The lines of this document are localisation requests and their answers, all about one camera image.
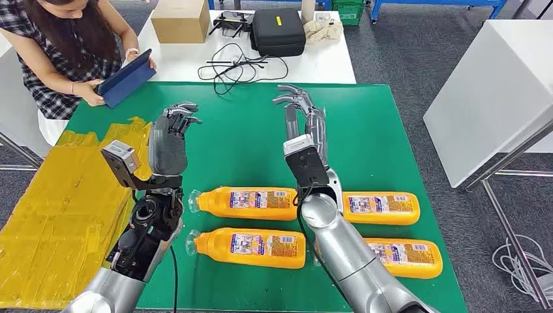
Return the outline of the person's right hand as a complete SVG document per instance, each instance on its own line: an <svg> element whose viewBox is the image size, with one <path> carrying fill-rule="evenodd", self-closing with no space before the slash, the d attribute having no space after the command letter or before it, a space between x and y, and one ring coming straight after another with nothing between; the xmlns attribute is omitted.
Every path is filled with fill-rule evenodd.
<svg viewBox="0 0 553 313"><path fill-rule="evenodd" d="M82 98L88 105L103 106L105 101L102 96L96 94L95 87L100 85L102 80L95 79L87 82L74 82L71 87L72 94Z"/></svg>

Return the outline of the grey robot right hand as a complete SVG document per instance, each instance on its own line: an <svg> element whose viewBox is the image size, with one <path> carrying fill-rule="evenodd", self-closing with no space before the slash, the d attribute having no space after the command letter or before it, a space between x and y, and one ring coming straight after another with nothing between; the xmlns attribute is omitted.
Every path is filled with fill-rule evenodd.
<svg viewBox="0 0 553 313"><path fill-rule="evenodd" d="M278 84L277 88L288 92L272 99L273 104L286 103L284 118L287 139L291 140L301 135L297 119L297 112L300 111L306 118L305 134L311 135L322 164L328 170L330 166L327 157L325 110L315 107L310 95L304 89L290 84Z"/></svg>

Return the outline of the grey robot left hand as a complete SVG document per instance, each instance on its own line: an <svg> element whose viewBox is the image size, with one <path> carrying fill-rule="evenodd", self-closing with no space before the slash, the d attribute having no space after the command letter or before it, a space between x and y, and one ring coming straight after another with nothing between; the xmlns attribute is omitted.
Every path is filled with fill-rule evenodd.
<svg viewBox="0 0 553 313"><path fill-rule="evenodd" d="M165 108L151 125L148 141L149 168L154 175L173 177L181 175L187 167L185 132L193 123L202 121L194 117L198 105L182 102Z"/></svg>

